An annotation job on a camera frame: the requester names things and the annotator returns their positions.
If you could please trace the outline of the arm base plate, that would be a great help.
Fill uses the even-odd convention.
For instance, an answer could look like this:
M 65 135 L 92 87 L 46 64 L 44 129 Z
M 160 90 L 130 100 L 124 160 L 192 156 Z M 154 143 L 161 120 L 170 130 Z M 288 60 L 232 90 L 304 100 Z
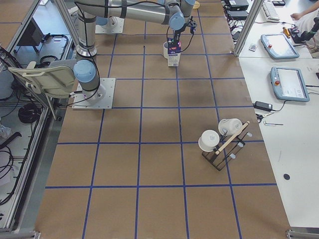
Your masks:
M 96 17 L 96 34 L 122 34 L 124 19 L 119 17 L 102 18 Z
M 82 91 L 74 97 L 74 104 L 71 105 L 75 110 L 110 110 L 113 105 L 115 89 L 115 78 L 100 78 L 100 86 L 95 91 L 87 92 L 78 83 L 77 90 Z

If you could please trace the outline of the person hand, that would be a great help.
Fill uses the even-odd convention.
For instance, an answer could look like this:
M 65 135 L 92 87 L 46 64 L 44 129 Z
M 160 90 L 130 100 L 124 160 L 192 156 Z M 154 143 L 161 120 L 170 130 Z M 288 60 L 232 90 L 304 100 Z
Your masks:
M 290 15 L 293 20 L 299 20 L 302 16 L 303 15 L 301 13 L 293 13 Z

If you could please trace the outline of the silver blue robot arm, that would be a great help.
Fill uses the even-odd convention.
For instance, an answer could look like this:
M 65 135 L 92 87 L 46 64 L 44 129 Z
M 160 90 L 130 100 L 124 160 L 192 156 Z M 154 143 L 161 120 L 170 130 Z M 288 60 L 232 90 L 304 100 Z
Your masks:
M 168 25 L 173 38 L 168 47 L 179 46 L 180 35 L 186 28 L 194 33 L 197 24 L 191 16 L 193 0 L 76 0 L 78 7 L 79 37 L 76 45 L 78 63 L 73 72 L 82 87 L 83 101 L 92 104 L 105 93 L 95 62 L 96 18 L 119 17 Z

